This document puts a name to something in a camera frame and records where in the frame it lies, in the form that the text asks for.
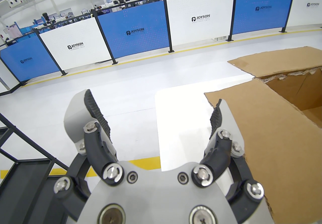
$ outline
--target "white panel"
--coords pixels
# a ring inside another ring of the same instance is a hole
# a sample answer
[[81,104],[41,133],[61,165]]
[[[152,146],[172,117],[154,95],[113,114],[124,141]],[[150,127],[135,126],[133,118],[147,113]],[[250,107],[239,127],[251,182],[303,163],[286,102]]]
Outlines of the white panel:
[[69,24],[40,36],[63,70],[111,59],[95,18]]
[[167,0],[167,4],[172,45],[230,33],[233,0]]
[[321,23],[322,0],[293,0],[288,27]]
[[7,69],[7,67],[0,60],[0,78],[6,83],[6,85],[12,89],[16,85],[19,84],[17,79],[11,74],[11,72]]

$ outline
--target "factory floor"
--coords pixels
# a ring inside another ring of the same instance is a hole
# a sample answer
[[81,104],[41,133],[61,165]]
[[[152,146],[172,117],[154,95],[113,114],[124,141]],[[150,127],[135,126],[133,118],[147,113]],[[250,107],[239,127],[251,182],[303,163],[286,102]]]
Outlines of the factory floor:
[[[134,62],[120,60],[117,66],[102,66],[39,83],[33,79],[32,85],[1,96],[0,111],[33,141],[70,165],[77,151],[64,130],[65,110],[74,94],[90,89],[111,127],[118,159],[158,157],[154,103],[157,91],[241,75],[244,72],[227,63],[240,56],[302,46],[322,49],[322,29],[318,30],[318,26],[307,32],[275,31],[272,36],[244,34],[230,43],[213,41],[206,48],[181,48],[172,54],[164,51],[164,55]],[[16,135],[10,137],[3,149],[18,159],[43,157]],[[1,178],[11,165],[10,160],[0,155]],[[98,177],[92,178],[91,189],[98,181]]]

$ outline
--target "perforated panel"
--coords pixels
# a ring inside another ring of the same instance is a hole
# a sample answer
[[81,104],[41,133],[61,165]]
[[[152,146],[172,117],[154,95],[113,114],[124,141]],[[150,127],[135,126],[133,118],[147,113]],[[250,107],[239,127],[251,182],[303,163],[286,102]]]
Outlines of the perforated panel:
[[291,0],[236,0],[233,34],[284,27]]
[[59,71],[38,37],[8,46],[0,56],[20,81]]
[[105,14],[99,21],[115,58],[169,47],[162,1]]
[[227,36],[233,0],[167,0],[172,45]]
[[293,0],[287,26],[321,23],[322,0]]
[[63,70],[111,59],[95,18],[69,24],[40,36]]

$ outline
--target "black post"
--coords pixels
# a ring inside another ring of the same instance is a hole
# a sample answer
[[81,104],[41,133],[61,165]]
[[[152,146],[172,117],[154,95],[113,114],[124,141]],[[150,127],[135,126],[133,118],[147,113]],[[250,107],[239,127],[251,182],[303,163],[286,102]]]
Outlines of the black post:
[[41,146],[33,142],[29,137],[27,137],[23,132],[21,132],[16,126],[14,126],[6,117],[4,117],[0,113],[0,121],[3,122],[5,126],[8,128],[11,128],[14,133],[19,136],[22,140],[24,140],[26,143],[28,143],[30,146],[38,150],[41,154],[49,158],[50,160],[54,161],[57,165],[62,167],[65,170],[68,170],[68,166],[66,166],[64,163],[59,161],[57,158],[55,158],[53,155],[49,154],[46,150],[44,150]]
[[279,32],[282,32],[282,33],[287,32],[287,31],[285,31],[285,30],[286,30],[286,25],[287,25],[287,22],[288,22],[288,20],[289,20],[289,16],[290,16],[290,13],[291,13],[292,3],[293,3],[293,0],[291,0],[291,2],[290,2],[290,7],[289,7],[289,11],[288,11],[288,13],[287,13],[287,17],[286,17],[286,21],[285,21],[285,26],[284,26],[284,27],[282,28],[282,30],[281,30],[281,31],[279,31]]
[[107,42],[107,39],[106,39],[105,34],[104,34],[104,32],[103,32],[103,29],[102,29],[102,26],[101,26],[101,24],[100,24],[99,17],[97,16],[97,12],[95,11],[95,9],[92,9],[91,13],[94,15],[94,18],[95,18],[95,20],[96,20],[96,23],[97,23],[97,25],[99,26],[99,29],[100,29],[101,35],[102,35],[102,37],[103,37],[103,39],[104,39],[104,42],[105,42],[106,47],[107,47],[107,49],[108,49],[109,55],[110,55],[110,56],[111,56],[111,58],[112,58],[112,61],[113,61],[113,63],[112,63],[112,64],[117,64],[118,62],[116,62],[116,60],[115,60],[115,58],[114,58],[114,56],[113,56],[113,54],[112,54],[111,48],[109,47],[109,44],[108,44],[108,42]]
[[236,10],[236,0],[233,0],[233,3],[232,3],[231,23],[230,23],[230,33],[229,33],[229,36],[228,36],[228,40],[226,40],[226,41],[233,41],[231,39],[231,37],[232,37],[232,30],[234,28],[235,10]]
[[17,76],[11,71],[11,69],[9,68],[9,66],[7,66],[7,64],[5,63],[5,61],[2,60],[1,55],[0,55],[0,60],[1,62],[6,66],[6,68],[10,71],[10,73],[15,77],[15,79],[17,79],[17,81],[20,83],[21,86],[24,86],[26,83],[22,83]]
[[8,158],[8,159],[12,160],[13,162],[17,162],[17,161],[18,161],[15,157],[11,156],[10,154],[8,154],[7,152],[5,152],[5,151],[4,151],[3,149],[1,149],[1,148],[0,148],[0,153],[1,153],[3,156],[5,156],[6,158]]
[[174,53],[174,50],[172,49],[172,41],[171,41],[171,32],[170,32],[170,22],[169,22],[169,14],[168,14],[168,5],[167,0],[163,0],[164,3],[164,11],[166,13],[166,22],[167,22],[167,30],[168,30],[168,38],[169,38],[169,53]]
[[60,68],[59,64],[57,63],[57,61],[55,60],[55,58],[53,57],[53,55],[50,53],[50,51],[48,50],[48,48],[47,48],[46,44],[44,43],[43,39],[40,37],[39,31],[37,29],[33,29],[33,31],[36,33],[38,39],[40,40],[40,42],[42,43],[42,45],[46,49],[47,53],[52,58],[52,60],[54,61],[55,65],[58,67],[59,71],[62,73],[61,76],[66,76],[68,73],[66,73],[64,70],[62,70]]

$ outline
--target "black metal rack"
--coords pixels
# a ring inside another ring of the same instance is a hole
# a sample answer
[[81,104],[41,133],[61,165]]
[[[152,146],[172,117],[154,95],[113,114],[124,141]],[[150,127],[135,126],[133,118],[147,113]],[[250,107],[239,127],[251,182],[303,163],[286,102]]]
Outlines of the black metal rack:
[[[53,192],[53,186],[61,176],[49,176],[49,173],[55,163],[65,170],[68,166],[27,137],[2,114],[0,121],[6,125],[0,128],[0,153],[14,162],[0,185],[1,223],[65,224],[68,215]],[[1,149],[13,133],[46,158],[18,160]]]

